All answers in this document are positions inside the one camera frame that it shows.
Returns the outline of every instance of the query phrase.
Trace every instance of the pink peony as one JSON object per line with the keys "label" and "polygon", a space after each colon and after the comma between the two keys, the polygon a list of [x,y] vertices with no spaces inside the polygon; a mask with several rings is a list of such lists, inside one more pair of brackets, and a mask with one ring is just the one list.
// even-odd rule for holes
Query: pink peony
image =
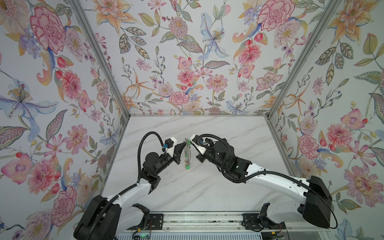
{"label": "pink peony", "polygon": [[83,128],[82,124],[77,127],[72,126],[72,131],[68,131],[67,134],[69,137],[64,138],[64,142],[67,143],[66,147],[68,150],[72,149],[72,155],[78,154],[80,148],[88,146],[87,129]]}
{"label": "pink peony", "polygon": [[169,96],[169,101],[175,105],[183,105],[189,101],[189,95],[178,91]]}
{"label": "pink peony", "polygon": [[327,132],[328,140],[336,147],[346,147],[352,141],[351,131],[341,123],[331,124]]}
{"label": "pink peony", "polygon": [[29,192],[38,194],[41,190],[47,190],[55,177],[55,166],[51,161],[42,160],[35,164],[31,171],[31,177],[28,178]]}
{"label": "pink peony", "polygon": [[260,57],[261,53],[262,52],[260,51],[260,47],[255,44],[245,46],[239,55],[239,62],[241,64],[253,63]]}
{"label": "pink peony", "polygon": [[345,126],[350,129],[359,129],[364,127],[364,123],[362,122],[362,115],[358,108],[352,110],[347,115],[341,118],[341,123],[344,123]]}
{"label": "pink peony", "polygon": [[103,106],[106,107],[108,105],[109,100],[109,89],[107,80],[104,79],[102,83],[97,84],[97,100],[103,103]]}
{"label": "pink peony", "polygon": [[301,152],[309,159],[314,159],[319,156],[319,145],[316,143],[316,140],[309,135],[302,135],[299,138],[300,150]]}
{"label": "pink peony", "polygon": [[45,239],[51,230],[52,217],[50,209],[33,213],[25,226],[24,240]]}
{"label": "pink peony", "polygon": [[53,225],[60,227],[70,218],[75,207],[76,197],[76,190],[71,186],[67,187],[67,190],[59,192],[51,211]]}
{"label": "pink peony", "polygon": [[188,85],[189,83],[193,82],[193,80],[195,80],[195,74],[191,69],[181,70],[177,76],[177,79],[181,83]]}
{"label": "pink peony", "polygon": [[251,76],[251,73],[252,73],[254,68],[255,68],[255,66],[253,64],[252,65],[244,65],[240,69],[239,75],[241,75],[243,78],[249,78],[249,76]]}
{"label": "pink peony", "polygon": [[178,69],[188,69],[192,65],[191,58],[179,57]]}
{"label": "pink peony", "polygon": [[172,19],[168,27],[177,38],[182,38],[188,33],[187,23],[179,17]]}
{"label": "pink peony", "polygon": [[284,23],[281,27],[275,30],[275,40],[273,44],[275,46],[281,46],[287,44],[295,36],[297,31],[300,29],[300,22],[295,19]]}
{"label": "pink peony", "polygon": [[70,99],[76,99],[80,95],[81,83],[77,73],[72,71],[65,71],[61,78],[61,86],[65,92],[65,95]]}
{"label": "pink peony", "polygon": [[262,24],[261,30],[271,31],[288,21],[294,9],[291,0],[268,0],[257,17],[257,24]]}
{"label": "pink peony", "polygon": [[383,195],[380,192],[384,191],[384,185],[376,182],[378,176],[376,174],[369,175],[369,168],[363,165],[352,167],[352,172],[345,169],[344,178],[349,181],[348,196],[356,197],[356,200],[362,204],[362,197],[365,199],[365,204],[374,207],[377,202],[383,202]]}
{"label": "pink peony", "polygon": [[213,89],[215,92],[219,93],[220,91],[223,91],[224,88],[226,88],[228,79],[226,79],[223,75],[216,74],[214,77],[210,77],[207,80],[207,88]]}
{"label": "pink peony", "polygon": [[169,97],[174,92],[170,83],[160,85],[159,94],[163,97]]}
{"label": "pink peony", "polygon": [[304,134],[312,136],[317,127],[317,120],[310,118],[309,116],[304,118],[300,123],[301,131]]}
{"label": "pink peony", "polygon": [[31,28],[40,45],[57,54],[65,45],[65,31],[60,18],[46,7],[35,7],[35,15],[30,17]]}
{"label": "pink peony", "polygon": [[12,179],[12,182],[22,184],[26,180],[26,176],[29,174],[32,162],[28,154],[22,154],[19,159],[14,159],[8,162],[1,168],[1,172]]}
{"label": "pink peony", "polygon": [[273,72],[267,72],[262,78],[257,79],[257,91],[268,89],[273,86],[275,83],[280,81],[283,78],[283,75],[276,75]]}

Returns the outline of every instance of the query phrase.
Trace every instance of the orange lily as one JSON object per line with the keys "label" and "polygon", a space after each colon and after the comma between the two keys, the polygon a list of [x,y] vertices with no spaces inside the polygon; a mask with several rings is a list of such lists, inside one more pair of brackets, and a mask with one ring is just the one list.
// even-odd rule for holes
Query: orange lily
{"label": "orange lily", "polygon": [[139,91],[139,92],[138,92],[138,95],[137,95],[137,97],[136,97],[136,99],[137,99],[137,98],[139,97],[139,95],[140,95],[140,87],[143,87],[143,88],[146,88],[146,89],[149,89],[149,90],[153,90],[153,89],[152,89],[152,88],[148,88],[148,87],[146,87],[146,86],[143,85],[144,83],[147,83],[147,82],[139,83],[139,79],[137,78],[136,70],[133,69],[133,71],[135,72],[136,83],[135,83],[135,84],[132,84],[132,85],[130,85],[130,86],[128,86],[128,87],[127,87],[127,90],[125,91],[124,94],[126,94],[130,88],[132,88],[132,89],[137,88],[137,89],[136,89],[136,93],[137,93],[137,91]]}
{"label": "orange lily", "polygon": [[308,86],[309,86],[309,84],[308,84],[307,87],[304,89],[304,91],[303,91],[302,93],[300,93],[299,96],[296,96],[296,95],[294,95],[294,94],[289,94],[289,95],[287,96],[287,97],[291,96],[291,100],[293,100],[293,102],[288,103],[288,105],[291,104],[291,106],[286,107],[286,109],[287,109],[287,108],[291,108],[291,107],[293,107],[293,106],[297,103],[297,105],[299,106],[299,112],[300,112],[301,115],[303,115],[303,114],[301,113],[300,102],[302,102],[302,103],[304,103],[304,104],[305,104],[305,102],[304,102],[303,100],[301,100],[300,97],[305,93],[305,91],[307,90]]}

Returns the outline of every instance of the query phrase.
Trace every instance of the red berry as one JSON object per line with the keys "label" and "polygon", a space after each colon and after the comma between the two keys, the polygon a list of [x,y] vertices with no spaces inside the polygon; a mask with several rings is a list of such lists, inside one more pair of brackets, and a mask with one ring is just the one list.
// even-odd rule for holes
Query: red berry
{"label": "red berry", "polygon": [[245,45],[248,46],[248,45],[251,45],[252,44],[252,41],[251,40],[248,40],[245,42]]}
{"label": "red berry", "polygon": [[56,78],[57,79],[61,79],[62,76],[63,76],[63,72],[62,71],[59,70],[59,71],[56,72]]}

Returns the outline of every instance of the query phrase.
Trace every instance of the pink flower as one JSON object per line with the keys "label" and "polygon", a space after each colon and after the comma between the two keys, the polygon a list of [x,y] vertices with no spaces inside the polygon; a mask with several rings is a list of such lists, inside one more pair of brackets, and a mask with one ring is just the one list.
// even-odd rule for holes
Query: pink flower
{"label": "pink flower", "polygon": [[105,40],[105,37],[104,37],[104,36],[99,37],[99,33],[95,33],[95,36],[96,36],[96,38],[97,38],[97,41],[98,41],[100,44],[106,44],[106,42],[104,42],[104,40]]}
{"label": "pink flower", "polygon": [[209,109],[209,114],[220,114],[220,108],[218,108],[218,107],[211,107]]}
{"label": "pink flower", "polygon": [[178,69],[188,69],[192,64],[191,58],[179,57]]}
{"label": "pink flower", "polygon": [[151,7],[151,9],[154,9],[155,7],[160,9],[160,6],[163,6],[165,4],[167,4],[167,3],[162,2],[162,0],[151,0],[151,3],[148,3],[148,6],[153,6],[153,7]]}
{"label": "pink flower", "polygon": [[304,134],[312,136],[317,127],[317,120],[310,118],[309,116],[304,118],[300,123],[301,131]]}
{"label": "pink flower", "polygon": [[104,79],[102,83],[97,84],[97,100],[103,103],[103,106],[106,107],[108,105],[109,100],[109,89],[107,80]]}
{"label": "pink flower", "polygon": [[227,85],[227,82],[228,82],[228,79],[226,79],[223,75],[218,75],[216,74],[214,77],[211,76],[208,80],[207,80],[207,85],[206,87],[208,89],[213,89],[215,92],[219,93],[220,91],[223,91],[224,88],[226,88],[228,85]]}
{"label": "pink flower", "polygon": [[4,167],[1,168],[1,172],[12,179],[12,182],[22,184],[26,180],[26,176],[31,169],[32,161],[28,154],[22,154],[19,159],[9,161]]}
{"label": "pink flower", "polygon": [[267,72],[262,78],[257,79],[257,91],[268,89],[273,86],[275,83],[280,81],[283,78],[283,75],[276,75],[273,72]]}
{"label": "pink flower", "polygon": [[241,75],[243,78],[249,78],[249,76],[251,75],[253,69],[255,68],[255,66],[252,64],[252,65],[244,65],[244,67],[242,67],[239,71],[239,75]]}
{"label": "pink flower", "polygon": [[94,122],[101,119],[101,112],[99,110],[91,110],[91,118]]}
{"label": "pink flower", "polygon": [[296,36],[299,29],[300,22],[295,19],[284,23],[281,27],[275,30],[275,40],[273,41],[273,45],[280,46],[287,44]]}
{"label": "pink flower", "polygon": [[344,123],[350,129],[359,129],[364,127],[362,122],[362,115],[358,108],[352,110],[347,115],[341,118],[341,123]]}
{"label": "pink flower", "polygon": [[77,127],[72,126],[72,131],[68,131],[67,134],[69,137],[64,138],[64,142],[67,143],[68,150],[72,149],[72,155],[78,154],[80,148],[88,146],[87,129],[83,128],[82,124]]}
{"label": "pink flower", "polygon": [[345,147],[352,141],[351,131],[341,123],[331,124],[327,132],[328,140],[336,147]]}
{"label": "pink flower", "polygon": [[368,162],[370,165],[372,166],[375,166],[376,163],[372,160],[370,160],[369,158],[367,157],[375,157],[375,154],[373,153],[364,153],[365,151],[368,150],[369,146],[368,145],[364,145],[362,146],[362,148],[360,149],[359,148],[359,141],[355,141],[355,147],[352,147],[351,145],[348,144],[348,147],[349,149],[356,153],[355,155],[353,155],[353,158],[356,159],[357,157],[360,156],[360,160],[364,163],[365,166],[368,166],[366,164],[366,162]]}
{"label": "pink flower", "polygon": [[58,139],[57,139],[57,141],[56,141],[56,137],[53,136],[53,137],[52,137],[52,143],[53,143],[53,144],[47,143],[47,144],[45,145],[47,148],[49,148],[49,149],[51,149],[51,150],[48,151],[48,152],[45,152],[45,153],[44,153],[44,157],[46,157],[46,156],[52,154],[52,159],[53,159],[54,157],[56,157],[56,153],[61,152],[61,149],[59,149],[59,147],[60,147],[60,145],[64,142],[64,139],[61,140],[61,137],[62,137],[62,135],[59,134]]}
{"label": "pink flower", "polygon": [[262,52],[260,51],[260,47],[255,44],[245,46],[239,55],[239,62],[241,64],[253,63],[260,57],[261,53]]}
{"label": "pink flower", "polygon": [[85,90],[81,91],[80,97],[79,97],[79,104],[80,108],[86,112],[86,109],[92,106],[91,100],[88,97],[88,94]]}
{"label": "pink flower", "polygon": [[309,135],[302,135],[299,138],[300,150],[301,152],[309,159],[314,159],[319,156],[319,145],[316,143],[316,140]]}
{"label": "pink flower", "polygon": [[179,17],[172,19],[168,27],[177,38],[182,38],[188,33],[187,23]]}
{"label": "pink flower", "polygon": [[76,197],[76,190],[71,186],[67,187],[67,190],[59,192],[51,211],[53,225],[60,227],[70,218],[75,207]]}
{"label": "pink flower", "polygon": [[364,165],[352,167],[352,172],[345,169],[344,178],[349,181],[348,196],[356,197],[356,200],[362,204],[362,197],[365,199],[365,204],[374,207],[377,202],[383,203],[383,195],[380,192],[384,191],[384,185],[376,182],[376,174],[368,176],[369,168]]}
{"label": "pink flower", "polygon": [[65,92],[65,95],[70,99],[76,99],[80,95],[81,83],[77,73],[72,71],[65,71],[61,78],[61,86]]}
{"label": "pink flower", "polygon": [[288,21],[294,9],[291,0],[268,0],[257,17],[257,24],[262,24],[261,30],[271,31]]}
{"label": "pink flower", "polygon": [[185,92],[177,91],[169,96],[169,101],[175,105],[183,105],[189,101],[189,95]]}
{"label": "pink flower", "polygon": [[29,192],[38,194],[47,190],[55,177],[55,166],[51,161],[42,160],[35,164],[28,178]]}
{"label": "pink flower", "polygon": [[177,76],[177,79],[181,83],[188,85],[189,83],[191,83],[195,80],[195,74],[193,73],[193,71],[191,69],[181,70]]}
{"label": "pink flower", "polygon": [[212,75],[210,75],[210,73],[212,73],[212,70],[210,70],[209,68],[206,68],[205,70],[204,68],[201,68],[200,71],[196,70],[196,72],[197,72],[197,75],[196,75],[197,77],[203,77],[203,78],[204,76],[212,77]]}
{"label": "pink flower", "polygon": [[249,87],[244,81],[242,81],[241,83],[239,83],[237,85],[237,90],[241,90],[242,92],[245,92],[245,91],[249,90]]}
{"label": "pink flower", "polygon": [[46,7],[35,7],[35,15],[30,17],[31,28],[40,45],[57,54],[65,45],[65,31],[60,18]]}
{"label": "pink flower", "polygon": [[67,49],[73,54],[73,56],[78,61],[81,61],[84,51],[83,43],[75,29],[67,28],[67,31],[65,33],[65,42]]}
{"label": "pink flower", "polygon": [[169,97],[174,92],[170,83],[160,85],[159,94],[163,97]]}
{"label": "pink flower", "polygon": [[25,240],[41,240],[51,230],[52,217],[50,209],[33,213],[25,226]]}
{"label": "pink flower", "polygon": [[144,71],[147,71],[147,72],[148,72],[148,69],[152,68],[148,63],[144,62],[140,58],[136,60],[136,65],[139,67],[140,70],[143,69]]}

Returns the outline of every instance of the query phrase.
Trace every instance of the green leaf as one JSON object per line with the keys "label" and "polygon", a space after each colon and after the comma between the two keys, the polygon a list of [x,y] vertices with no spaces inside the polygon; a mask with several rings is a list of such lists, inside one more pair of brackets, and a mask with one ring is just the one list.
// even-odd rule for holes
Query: green leaf
{"label": "green leaf", "polygon": [[379,147],[370,147],[369,149],[376,155],[377,161],[384,167],[384,149]]}
{"label": "green leaf", "polygon": [[319,20],[320,17],[321,17],[321,15],[322,15],[322,13],[323,13],[323,12],[316,14],[316,15],[311,19],[311,21],[310,21],[309,24],[311,24],[311,23],[314,22],[314,21]]}
{"label": "green leaf", "polygon": [[160,43],[163,43],[163,42],[166,42],[166,41],[168,41],[168,40],[175,39],[175,38],[176,38],[176,36],[175,36],[172,32],[168,31],[168,32],[166,32],[166,33],[163,35],[163,37],[162,37],[161,40],[160,40]]}
{"label": "green leaf", "polygon": [[375,100],[375,112],[381,122],[384,124],[384,97],[377,93],[369,93]]}
{"label": "green leaf", "polygon": [[141,17],[141,20],[143,20],[144,24],[151,27],[155,25],[155,22],[153,21],[153,18],[149,16],[146,13],[139,13],[139,16]]}
{"label": "green leaf", "polygon": [[265,91],[263,93],[260,93],[259,95],[256,96],[256,99],[260,99],[260,98],[264,97],[268,93],[271,93],[271,91],[267,90],[267,91]]}
{"label": "green leaf", "polygon": [[362,47],[362,52],[365,55],[371,55],[375,52],[377,48],[377,37],[371,33],[367,34],[364,45]]}
{"label": "green leaf", "polygon": [[353,59],[353,49],[348,43],[340,43],[341,54],[347,59]]}
{"label": "green leaf", "polygon": [[66,10],[66,6],[64,4],[61,4],[59,3],[57,6],[56,6],[56,10],[55,10],[55,13],[57,15],[63,15],[65,13],[65,10]]}
{"label": "green leaf", "polygon": [[346,78],[343,81],[341,81],[341,83],[339,84],[338,88],[344,86],[348,81],[349,81],[349,78]]}
{"label": "green leaf", "polygon": [[308,8],[303,12],[303,14],[314,12],[314,11],[316,11],[318,8],[319,8],[318,6],[310,6],[310,7],[308,7]]}
{"label": "green leaf", "polygon": [[93,149],[95,148],[95,141],[91,136],[89,136],[89,146]]}
{"label": "green leaf", "polygon": [[339,203],[348,210],[354,210],[354,209],[360,208],[360,206],[357,203],[355,203],[350,199],[343,199]]}
{"label": "green leaf", "polygon": [[46,133],[45,133],[45,137],[47,139],[47,142],[49,142],[49,140],[56,134],[59,132],[62,124],[63,124],[63,120],[64,120],[64,114],[67,110],[63,110],[61,112],[59,112],[56,117],[48,124],[47,126],[47,129],[46,129]]}
{"label": "green leaf", "polygon": [[379,71],[370,71],[353,77],[377,85],[381,83],[380,75]]}
{"label": "green leaf", "polygon": [[293,113],[291,113],[291,114],[289,114],[289,115],[288,115],[288,117],[289,117],[290,119],[292,119],[292,118],[297,118],[297,115],[296,115],[296,114],[293,114]]}
{"label": "green leaf", "polygon": [[347,210],[345,210],[344,206],[341,205],[339,202],[337,202],[337,206],[339,207],[339,209],[343,212],[345,212],[345,214],[347,214]]}
{"label": "green leaf", "polygon": [[360,62],[354,64],[354,66],[357,66],[357,67],[366,66],[366,65],[370,64],[373,60],[374,60],[373,58],[364,58]]}

